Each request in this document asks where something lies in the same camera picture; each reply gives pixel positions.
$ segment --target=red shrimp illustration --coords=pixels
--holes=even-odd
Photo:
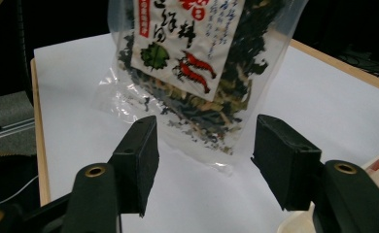
[[[204,86],[204,93],[208,94],[210,92],[210,88],[208,87],[207,82],[205,81],[204,77],[194,73],[190,67],[184,63],[182,60],[179,60],[179,67],[178,68],[178,79],[181,80],[181,77],[184,76],[187,79],[194,81],[196,83],[201,83]]]
[[[187,51],[183,50],[183,53],[186,55],[186,57],[184,57],[183,59],[187,61],[188,65],[193,66],[200,70],[208,70],[211,73],[212,79],[214,79],[217,76],[217,74],[214,72],[213,67],[211,67],[210,64],[208,64],[205,61],[199,60],[198,58],[196,58],[194,55],[192,55],[191,53]]]

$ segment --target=dark background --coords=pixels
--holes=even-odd
[[[108,33],[107,8],[106,0],[4,0],[0,96],[25,90],[31,99],[33,50]],[[335,57],[350,48],[379,64],[379,0],[310,0],[293,38]]]

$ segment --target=green vegetable illustration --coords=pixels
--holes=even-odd
[[[141,59],[144,65],[159,70],[167,66],[168,51],[159,44],[152,43],[146,49],[141,50]]]

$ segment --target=gray floor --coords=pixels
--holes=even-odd
[[[0,126],[34,117],[24,91],[0,97]],[[0,153],[36,154],[35,128],[0,138]]]

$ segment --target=white table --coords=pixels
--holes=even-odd
[[[114,52],[109,35],[35,50],[44,203],[49,201],[49,191],[51,200],[70,192],[84,166],[107,162],[129,128],[90,106]],[[379,80],[324,56],[345,73],[307,53],[289,47],[256,113],[286,121],[323,150],[323,162],[341,159],[363,165],[379,154],[379,88],[347,73],[361,74],[377,86]],[[160,163],[146,215],[122,215],[123,232],[276,232],[290,213],[281,211],[250,160],[256,116],[244,130],[241,140],[246,148],[237,154],[242,159],[231,176],[159,140]]]

